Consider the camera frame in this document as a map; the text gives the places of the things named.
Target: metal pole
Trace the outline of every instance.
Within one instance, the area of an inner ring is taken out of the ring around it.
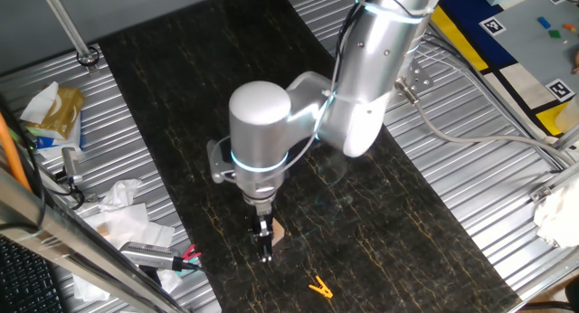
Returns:
[[[570,130],[565,132],[554,144],[553,147],[559,150],[565,150],[579,141],[579,124],[576,124]]]
[[[76,30],[76,27],[74,26],[74,23],[72,22],[71,18],[66,12],[66,9],[64,9],[64,6],[62,6],[61,0],[46,0],[46,2],[51,7],[58,21],[61,23],[64,32],[66,32],[66,34],[69,35],[69,38],[71,39],[71,42],[74,45],[74,48],[76,49],[76,52],[79,53],[80,57],[85,62],[93,62],[95,59],[93,58],[89,50],[89,47],[82,40],[79,31]]]
[[[0,223],[36,225],[44,217],[39,232],[13,228],[1,233],[143,312],[185,313],[76,213],[47,200],[52,206],[46,205],[43,213],[40,199],[0,169]]]

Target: black marble table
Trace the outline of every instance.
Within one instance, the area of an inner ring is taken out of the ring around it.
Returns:
[[[275,207],[287,236],[275,262],[257,261],[242,194],[213,183],[205,146],[228,134],[228,100],[245,82],[330,75],[332,57],[287,0],[209,0],[99,43],[224,311],[494,313],[518,302],[385,128],[360,158],[315,145],[291,168]],[[316,275],[332,299],[308,288]]]

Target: crumpled paper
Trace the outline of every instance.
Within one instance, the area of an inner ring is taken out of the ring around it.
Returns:
[[[141,185],[141,180],[129,179],[117,181],[100,201],[99,208],[102,212],[118,210],[133,204],[133,197]]]
[[[145,204],[133,204],[140,180],[118,181],[100,202],[101,213],[85,219],[93,229],[105,224],[109,235],[105,237],[115,248],[120,249],[126,242],[141,242],[162,247],[169,247],[175,228],[150,223]],[[174,271],[162,270],[158,273],[161,285],[166,292],[171,292],[182,281]],[[84,301],[107,300],[109,293],[79,276],[72,275],[74,280],[74,298]]]
[[[48,113],[54,100],[56,100],[57,93],[58,83],[53,82],[30,100],[20,115],[20,119],[37,124],[43,123],[46,113]]]
[[[579,245],[579,179],[549,195],[535,210],[536,234],[562,248]]]

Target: keyboard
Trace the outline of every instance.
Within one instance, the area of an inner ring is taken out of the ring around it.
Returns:
[[[66,312],[49,262],[3,236],[0,236],[0,311]]]

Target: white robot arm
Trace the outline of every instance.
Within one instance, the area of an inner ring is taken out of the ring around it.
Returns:
[[[214,181],[227,180],[242,189],[261,261],[272,260],[271,209],[283,172],[314,138],[349,157],[359,157],[372,146],[394,83],[409,74],[438,1],[356,0],[338,36],[332,80],[305,72],[285,90],[255,81],[233,93],[233,162],[221,160],[221,149],[213,141],[207,149]],[[288,163],[289,149],[305,138],[308,144]]]

